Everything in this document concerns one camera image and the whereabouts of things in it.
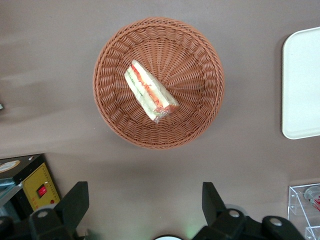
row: white tray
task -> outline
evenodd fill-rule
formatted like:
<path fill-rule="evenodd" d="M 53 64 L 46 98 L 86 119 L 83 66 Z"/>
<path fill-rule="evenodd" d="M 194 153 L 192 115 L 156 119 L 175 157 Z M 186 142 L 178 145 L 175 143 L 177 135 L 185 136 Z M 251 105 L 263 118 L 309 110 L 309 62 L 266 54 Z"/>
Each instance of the white tray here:
<path fill-rule="evenodd" d="M 297 31 L 283 45 L 282 132 L 320 135 L 320 27 Z"/>

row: red light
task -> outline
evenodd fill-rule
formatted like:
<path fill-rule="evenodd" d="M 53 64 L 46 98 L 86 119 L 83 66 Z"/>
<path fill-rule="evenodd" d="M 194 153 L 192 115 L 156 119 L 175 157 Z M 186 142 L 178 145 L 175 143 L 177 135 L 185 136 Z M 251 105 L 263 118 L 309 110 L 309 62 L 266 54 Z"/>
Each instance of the red light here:
<path fill-rule="evenodd" d="M 37 191 L 39 198 L 42 198 L 43 195 L 47 192 L 47 189 L 44 185 L 42 185 Z"/>

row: sandwich wrapper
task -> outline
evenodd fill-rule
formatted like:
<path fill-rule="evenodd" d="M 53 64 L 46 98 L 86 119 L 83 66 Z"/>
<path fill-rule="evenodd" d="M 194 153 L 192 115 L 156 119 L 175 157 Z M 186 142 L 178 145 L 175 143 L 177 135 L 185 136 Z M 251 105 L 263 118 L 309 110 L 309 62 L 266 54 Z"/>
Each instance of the sandwich wrapper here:
<path fill-rule="evenodd" d="M 124 77 L 145 113 L 155 123 L 179 108 L 177 100 L 138 61 L 132 61 Z"/>

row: metal screw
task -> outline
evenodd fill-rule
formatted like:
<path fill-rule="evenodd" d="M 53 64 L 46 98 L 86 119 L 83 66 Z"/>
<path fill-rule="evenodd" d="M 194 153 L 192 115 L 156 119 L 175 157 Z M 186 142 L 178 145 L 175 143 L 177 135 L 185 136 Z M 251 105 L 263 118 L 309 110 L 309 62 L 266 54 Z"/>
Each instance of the metal screw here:
<path fill-rule="evenodd" d="M 235 210 L 231 210 L 231 211 L 229 212 L 229 214 L 230 214 L 232 217 L 234 217 L 234 218 L 240 217 L 240 214 L 239 214 L 237 211 L 235 211 Z"/>
<path fill-rule="evenodd" d="M 273 224 L 273 225 L 275 225 L 275 226 L 278 226 L 278 227 L 281 227 L 282 226 L 282 222 L 279 220 L 279 219 L 277 219 L 277 218 L 271 218 L 270 219 L 270 222 Z"/>
<path fill-rule="evenodd" d="M 47 211 L 41 211 L 39 214 L 38 214 L 38 218 L 44 218 L 45 216 L 48 215 L 48 212 Z"/>

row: wicker basket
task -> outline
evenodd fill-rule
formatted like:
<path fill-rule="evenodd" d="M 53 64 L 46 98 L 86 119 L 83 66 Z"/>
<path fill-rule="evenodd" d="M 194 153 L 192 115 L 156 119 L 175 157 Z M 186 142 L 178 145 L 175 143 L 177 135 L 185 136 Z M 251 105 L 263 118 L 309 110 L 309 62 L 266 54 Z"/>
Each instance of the wicker basket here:
<path fill-rule="evenodd" d="M 180 108 L 150 120 L 124 78 L 139 61 L 179 102 Z M 192 26 L 164 17 L 120 29 L 95 64 L 93 92 L 105 122 L 119 136 L 149 149 L 170 149 L 202 134 L 215 119 L 224 96 L 224 73 L 209 41 Z"/>

